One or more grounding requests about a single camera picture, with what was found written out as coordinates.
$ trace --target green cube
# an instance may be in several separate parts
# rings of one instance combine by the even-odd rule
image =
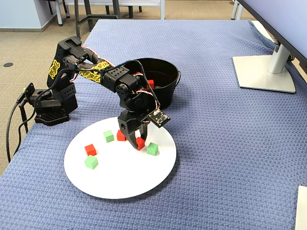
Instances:
[[[155,156],[158,152],[158,147],[159,146],[157,144],[150,142],[149,146],[147,147],[147,153]]]
[[[111,130],[104,132],[104,137],[107,143],[114,140],[114,135]]]
[[[85,166],[90,169],[94,169],[98,165],[97,158],[92,155],[89,155],[84,162]]]

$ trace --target circuit board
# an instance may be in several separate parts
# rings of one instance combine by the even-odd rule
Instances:
[[[165,125],[168,121],[170,121],[170,118],[168,115],[166,115],[163,111],[160,109],[156,109],[153,112],[151,112],[148,117],[150,120],[157,126],[162,127]]]

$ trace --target black bucket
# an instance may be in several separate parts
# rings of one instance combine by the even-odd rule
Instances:
[[[160,109],[166,109],[172,103],[173,94],[178,85],[181,73],[173,64],[155,58],[138,59],[143,65],[147,80],[154,81],[153,92],[160,102]],[[130,70],[130,74],[141,72],[141,67],[137,62],[130,62],[125,65]]]

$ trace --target red cube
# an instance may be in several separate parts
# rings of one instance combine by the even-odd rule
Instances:
[[[150,87],[151,87],[152,89],[154,89],[154,81],[153,81],[153,80],[148,80],[148,83],[149,83]]]
[[[119,140],[119,141],[126,141],[127,140],[125,135],[121,132],[121,130],[117,131],[116,136],[117,136],[117,140]]]
[[[138,144],[138,150],[141,150],[145,147],[145,140],[143,140],[142,138],[136,138],[136,143]]]
[[[88,146],[85,146],[84,148],[85,148],[85,151],[86,151],[87,156],[89,156],[89,155],[92,155],[92,156],[97,155],[96,149],[95,149],[95,147],[94,147],[93,144],[90,144],[90,145],[88,145]]]

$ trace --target yellow label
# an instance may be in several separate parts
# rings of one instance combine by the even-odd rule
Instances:
[[[55,59],[53,60],[52,66],[49,69],[49,75],[52,79],[55,78],[55,76],[58,74],[59,69],[59,62],[57,62]]]
[[[108,67],[110,64],[107,63],[106,61],[99,62],[97,65],[93,66],[91,69],[97,69],[97,70],[102,70]],[[80,71],[79,74],[86,79],[95,81],[97,83],[100,83],[100,75],[98,72],[90,72],[90,71]]]

